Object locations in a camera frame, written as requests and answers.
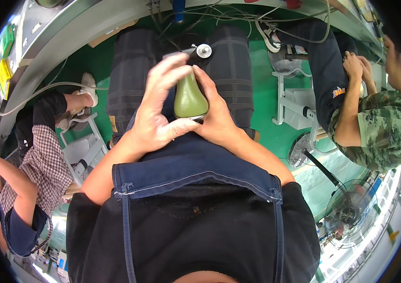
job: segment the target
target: fan grille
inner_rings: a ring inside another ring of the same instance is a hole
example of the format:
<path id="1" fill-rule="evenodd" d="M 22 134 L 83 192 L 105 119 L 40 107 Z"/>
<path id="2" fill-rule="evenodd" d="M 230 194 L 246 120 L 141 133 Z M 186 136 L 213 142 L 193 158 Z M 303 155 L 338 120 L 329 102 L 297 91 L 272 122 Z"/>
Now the fan grille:
<path id="1" fill-rule="evenodd" d="M 360 243 L 377 217 L 375 190 L 364 180 L 354 179 L 338 186 L 326 208 L 325 230 L 339 248 Z"/>

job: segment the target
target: green pear-shaped object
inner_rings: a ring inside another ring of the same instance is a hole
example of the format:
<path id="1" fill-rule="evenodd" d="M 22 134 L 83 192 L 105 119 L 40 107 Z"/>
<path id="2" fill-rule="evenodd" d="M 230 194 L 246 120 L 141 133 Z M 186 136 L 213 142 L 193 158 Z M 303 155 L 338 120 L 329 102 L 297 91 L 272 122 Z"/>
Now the green pear-shaped object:
<path id="1" fill-rule="evenodd" d="M 174 114 L 177 118 L 201 119 L 208 112 L 207 98 L 200 91 L 194 72 L 177 83 L 174 99 Z"/>

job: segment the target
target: green box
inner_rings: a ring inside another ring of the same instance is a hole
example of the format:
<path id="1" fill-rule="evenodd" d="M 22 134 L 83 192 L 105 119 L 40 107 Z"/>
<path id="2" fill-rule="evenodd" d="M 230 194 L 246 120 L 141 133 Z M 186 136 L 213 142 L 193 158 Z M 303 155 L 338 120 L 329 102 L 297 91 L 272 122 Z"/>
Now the green box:
<path id="1" fill-rule="evenodd" d="M 4 35 L 2 36 L 2 58 L 8 57 L 13 42 L 15 42 L 15 34 L 13 33 L 14 26 L 14 24 L 11 24 L 5 28 Z"/>

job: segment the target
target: blue cylinder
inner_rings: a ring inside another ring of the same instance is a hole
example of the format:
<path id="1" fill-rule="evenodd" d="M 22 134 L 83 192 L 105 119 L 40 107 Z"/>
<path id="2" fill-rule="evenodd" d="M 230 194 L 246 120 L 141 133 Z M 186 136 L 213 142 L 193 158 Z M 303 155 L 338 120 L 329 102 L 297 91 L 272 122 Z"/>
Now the blue cylinder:
<path id="1" fill-rule="evenodd" d="M 174 21 L 176 23 L 183 22 L 183 12 L 185 11 L 185 0 L 172 0 L 172 9 L 174 10 L 175 14 Z"/>

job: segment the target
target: black pants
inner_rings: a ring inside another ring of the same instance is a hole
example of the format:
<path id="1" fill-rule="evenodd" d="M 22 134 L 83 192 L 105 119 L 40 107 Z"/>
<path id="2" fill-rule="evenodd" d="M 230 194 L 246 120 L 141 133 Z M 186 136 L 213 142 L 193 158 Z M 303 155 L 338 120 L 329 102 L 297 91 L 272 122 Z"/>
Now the black pants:
<path id="1" fill-rule="evenodd" d="M 254 104 L 248 38 L 237 27 L 222 26 L 213 31 L 206 42 L 213 53 L 204 70 L 215 82 L 237 126 L 253 139 L 255 130 L 249 128 Z M 114 144 L 125 133 L 141 104 L 148 72 L 162 60 L 160 46 L 154 31 L 136 27 L 125 29 L 117 39 L 106 106 Z"/>
<path id="2" fill-rule="evenodd" d="M 308 40 L 321 40 L 326 32 L 326 23 L 318 19 L 308 19 L 288 24 L 279 28 Z M 299 45 L 309 54 L 314 93 L 316 98 L 317 120 L 324 130 L 328 130 L 334 110 L 342 105 L 345 95 L 333 98 L 335 91 L 348 87 L 348 76 L 342 65 L 345 51 L 357 54 L 354 40 L 344 33 L 329 31 L 322 43 L 311 43 L 276 31 L 283 44 Z"/>
<path id="3" fill-rule="evenodd" d="M 44 93 L 33 106 L 21 109 L 16 115 L 15 133 L 18 142 L 20 162 L 32 147 L 34 125 L 46 125 L 55 131 L 55 117 L 65 113 L 67 100 L 58 92 Z"/>

